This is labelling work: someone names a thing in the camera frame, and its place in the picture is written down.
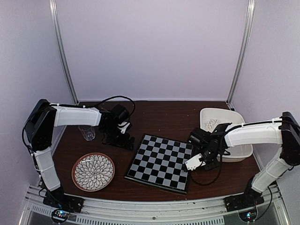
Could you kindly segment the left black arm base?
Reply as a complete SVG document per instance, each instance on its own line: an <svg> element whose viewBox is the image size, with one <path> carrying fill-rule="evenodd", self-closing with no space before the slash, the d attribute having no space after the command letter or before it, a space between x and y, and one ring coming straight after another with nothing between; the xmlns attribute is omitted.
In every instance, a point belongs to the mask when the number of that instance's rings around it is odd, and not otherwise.
<svg viewBox="0 0 300 225"><path fill-rule="evenodd" d="M80 213L83 207L84 199L80 197L66 195L61 191L47 191L43 204L62 209L71 213Z"/></svg>

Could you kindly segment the black and grey chessboard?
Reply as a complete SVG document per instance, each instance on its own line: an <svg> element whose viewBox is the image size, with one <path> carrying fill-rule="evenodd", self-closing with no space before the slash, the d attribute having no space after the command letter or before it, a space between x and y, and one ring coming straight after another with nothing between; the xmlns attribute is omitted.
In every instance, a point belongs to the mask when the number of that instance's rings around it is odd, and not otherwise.
<svg viewBox="0 0 300 225"><path fill-rule="evenodd" d="M186 195L190 174L183 165L193 151L187 142L144 134L124 178Z"/></svg>

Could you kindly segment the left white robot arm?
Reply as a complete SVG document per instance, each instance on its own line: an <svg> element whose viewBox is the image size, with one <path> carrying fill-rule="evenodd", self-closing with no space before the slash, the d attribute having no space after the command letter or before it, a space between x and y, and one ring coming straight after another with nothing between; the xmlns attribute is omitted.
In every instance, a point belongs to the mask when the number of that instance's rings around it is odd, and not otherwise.
<svg viewBox="0 0 300 225"><path fill-rule="evenodd" d="M55 127L97 127L104 136L104 143L126 150L133 150L135 139L127 133L131 128L132 113L118 104L107 110L101 104L90 106L64 105L40 99L22 129L22 142L32 155L35 169L41 176L48 198L57 208L67 204L67 197L54 166L51 146Z"/></svg>

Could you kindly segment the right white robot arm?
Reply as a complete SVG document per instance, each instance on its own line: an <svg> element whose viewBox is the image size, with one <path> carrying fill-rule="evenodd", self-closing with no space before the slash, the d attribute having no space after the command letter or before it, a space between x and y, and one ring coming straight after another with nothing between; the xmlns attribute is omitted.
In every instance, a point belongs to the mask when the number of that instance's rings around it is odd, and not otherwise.
<svg viewBox="0 0 300 225"><path fill-rule="evenodd" d="M262 192L287 170L300 164L300 126L290 112L261 122L219 124L213 132L195 128L188 142L200 151L184 163L184 168L190 171L221 158L231 147L264 143L280 145L273 159L249 180L240 197L240 203L245 207L256 202Z"/></svg>

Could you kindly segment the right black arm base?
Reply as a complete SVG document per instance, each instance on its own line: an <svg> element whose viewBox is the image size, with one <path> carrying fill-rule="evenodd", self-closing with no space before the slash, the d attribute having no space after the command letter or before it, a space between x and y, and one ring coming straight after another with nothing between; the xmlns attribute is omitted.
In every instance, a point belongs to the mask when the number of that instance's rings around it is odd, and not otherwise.
<svg viewBox="0 0 300 225"><path fill-rule="evenodd" d="M242 210L245 208L255 207L264 203L261 194L243 193L240 195L231 195L224 199L227 212Z"/></svg>

